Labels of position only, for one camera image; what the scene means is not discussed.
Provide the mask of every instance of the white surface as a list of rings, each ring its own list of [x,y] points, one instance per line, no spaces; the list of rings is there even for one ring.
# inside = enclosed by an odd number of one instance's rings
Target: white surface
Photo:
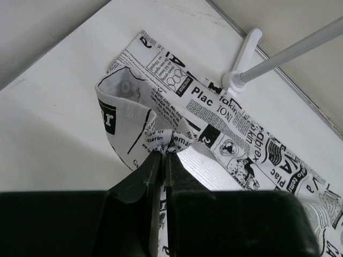
[[[109,0],[1,0],[0,89]]]
[[[218,84],[242,44],[205,1],[110,2],[0,92],[0,190],[105,189],[129,173],[107,142],[94,86],[142,29]],[[255,54],[251,66],[260,61]],[[238,100],[320,175],[342,183],[343,142],[274,72]]]
[[[343,16],[342,0],[212,0],[246,33],[263,32],[272,56]],[[343,35],[282,65],[287,75],[343,131]]]

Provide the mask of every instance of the metal rod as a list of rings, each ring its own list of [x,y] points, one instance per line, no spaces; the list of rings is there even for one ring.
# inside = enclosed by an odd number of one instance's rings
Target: metal rod
[[[290,61],[306,52],[319,47],[320,45],[343,34],[343,16],[320,30],[312,33],[304,39],[296,42],[285,50],[261,62],[255,67],[243,72],[241,80],[244,83],[261,76],[262,74]]]

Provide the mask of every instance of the wall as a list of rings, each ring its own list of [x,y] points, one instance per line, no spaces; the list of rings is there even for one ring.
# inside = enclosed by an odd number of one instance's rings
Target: wall
[[[272,56],[343,15],[342,0],[213,0],[246,33],[262,30],[259,44]],[[343,131],[343,36],[281,66]]]
[[[110,0],[1,0],[0,90]]]

